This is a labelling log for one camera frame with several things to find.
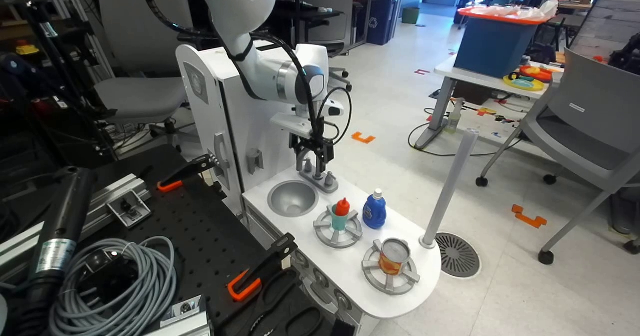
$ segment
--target caster wheel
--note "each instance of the caster wheel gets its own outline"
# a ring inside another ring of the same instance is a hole
[[[547,185],[553,185],[558,181],[558,178],[551,174],[546,174],[542,179]]]
[[[478,176],[478,177],[475,179],[475,184],[476,184],[477,186],[480,186],[481,188],[484,188],[484,186],[489,185],[489,179],[487,179],[487,178],[486,178],[486,177],[484,177],[484,176]]]
[[[543,263],[544,265],[551,265],[554,263],[554,253],[553,251],[542,251],[540,250],[537,255],[537,260]]]
[[[640,254],[640,245],[634,245],[633,241],[627,241],[624,245],[626,251],[631,252],[631,254],[637,255]]]

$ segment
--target green bin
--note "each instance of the green bin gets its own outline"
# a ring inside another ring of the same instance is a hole
[[[402,9],[402,22],[404,24],[416,24],[420,16],[420,8],[410,7]]]

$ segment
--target silver sink basin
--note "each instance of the silver sink basin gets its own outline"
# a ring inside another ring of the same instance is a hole
[[[302,216],[318,204],[318,191],[300,180],[283,181],[269,191],[269,207],[288,218]]]

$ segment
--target blue detergent bottle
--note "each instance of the blue detergent bottle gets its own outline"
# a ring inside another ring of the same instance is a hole
[[[387,202],[382,197],[382,190],[375,189],[366,199],[362,209],[362,221],[372,229],[379,229],[387,219]]]

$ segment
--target red bottle cap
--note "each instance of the red bottle cap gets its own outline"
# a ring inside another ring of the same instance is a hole
[[[349,213],[349,209],[350,209],[350,205],[349,202],[347,201],[347,198],[344,198],[340,201],[338,201],[338,203],[335,205],[335,214],[336,216],[345,216]]]

